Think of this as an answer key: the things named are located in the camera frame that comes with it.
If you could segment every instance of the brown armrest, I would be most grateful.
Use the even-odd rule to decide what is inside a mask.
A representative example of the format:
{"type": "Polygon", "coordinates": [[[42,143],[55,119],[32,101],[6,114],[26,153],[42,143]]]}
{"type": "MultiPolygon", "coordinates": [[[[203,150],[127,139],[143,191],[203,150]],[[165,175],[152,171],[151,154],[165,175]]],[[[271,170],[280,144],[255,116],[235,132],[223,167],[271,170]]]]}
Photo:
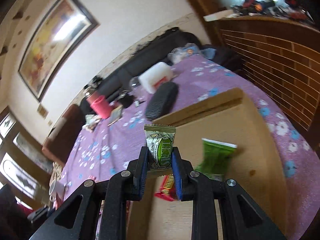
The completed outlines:
{"type": "Polygon", "coordinates": [[[84,115],[79,106],[71,105],[46,138],[43,154],[64,167],[84,123],[84,115]]]}

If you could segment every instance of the abstract painting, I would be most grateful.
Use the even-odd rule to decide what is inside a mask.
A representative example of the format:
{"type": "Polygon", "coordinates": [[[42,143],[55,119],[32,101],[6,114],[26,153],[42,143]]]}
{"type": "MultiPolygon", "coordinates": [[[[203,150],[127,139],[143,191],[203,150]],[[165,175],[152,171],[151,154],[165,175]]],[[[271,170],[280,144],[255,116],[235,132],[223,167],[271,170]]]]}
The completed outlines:
{"type": "Polygon", "coordinates": [[[63,62],[95,26],[96,20],[78,0],[58,0],[51,7],[19,67],[20,76],[38,101],[63,62]]]}

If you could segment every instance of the brown stain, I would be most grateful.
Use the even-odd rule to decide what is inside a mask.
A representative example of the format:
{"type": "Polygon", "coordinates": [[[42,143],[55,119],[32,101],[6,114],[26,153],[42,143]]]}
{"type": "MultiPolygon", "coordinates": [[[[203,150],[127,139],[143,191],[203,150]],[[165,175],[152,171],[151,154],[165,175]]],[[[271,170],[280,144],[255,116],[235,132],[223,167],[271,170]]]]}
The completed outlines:
{"type": "Polygon", "coordinates": [[[250,177],[252,177],[254,174],[256,174],[256,170],[251,170],[251,171],[249,172],[249,176],[250,176],[250,177]]]}

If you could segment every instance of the metal screw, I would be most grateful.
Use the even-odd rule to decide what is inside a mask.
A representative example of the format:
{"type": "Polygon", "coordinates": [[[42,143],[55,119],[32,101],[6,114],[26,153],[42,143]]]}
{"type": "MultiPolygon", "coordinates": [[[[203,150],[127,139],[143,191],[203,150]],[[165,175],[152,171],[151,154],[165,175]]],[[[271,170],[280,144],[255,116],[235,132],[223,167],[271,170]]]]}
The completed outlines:
{"type": "Polygon", "coordinates": [[[122,171],[122,172],[121,172],[121,176],[122,176],[122,177],[129,177],[130,174],[131,174],[130,171],[122,171]]]}
{"type": "Polygon", "coordinates": [[[84,182],[84,186],[85,187],[91,187],[93,185],[93,181],[91,179],[87,179],[85,182],[84,182]]]}
{"type": "Polygon", "coordinates": [[[199,173],[198,171],[191,171],[191,172],[190,172],[190,176],[191,176],[191,177],[196,178],[196,177],[199,177],[199,175],[200,175],[200,173],[199,173]]]}
{"type": "Polygon", "coordinates": [[[228,179],[227,184],[231,187],[235,186],[237,182],[234,179],[228,179]]]}

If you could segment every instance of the green packet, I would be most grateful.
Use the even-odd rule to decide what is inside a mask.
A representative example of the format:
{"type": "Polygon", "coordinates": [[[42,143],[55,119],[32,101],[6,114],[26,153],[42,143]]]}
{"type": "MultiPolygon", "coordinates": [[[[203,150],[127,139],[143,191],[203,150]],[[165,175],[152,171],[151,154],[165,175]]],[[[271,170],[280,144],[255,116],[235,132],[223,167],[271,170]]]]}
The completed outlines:
{"type": "Polygon", "coordinates": [[[176,128],[162,124],[145,124],[147,146],[153,159],[152,169],[171,168],[171,152],[176,128]]]}
{"type": "Polygon", "coordinates": [[[202,138],[204,159],[195,168],[209,179],[224,181],[228,164],[237,145],[202,138]]]}

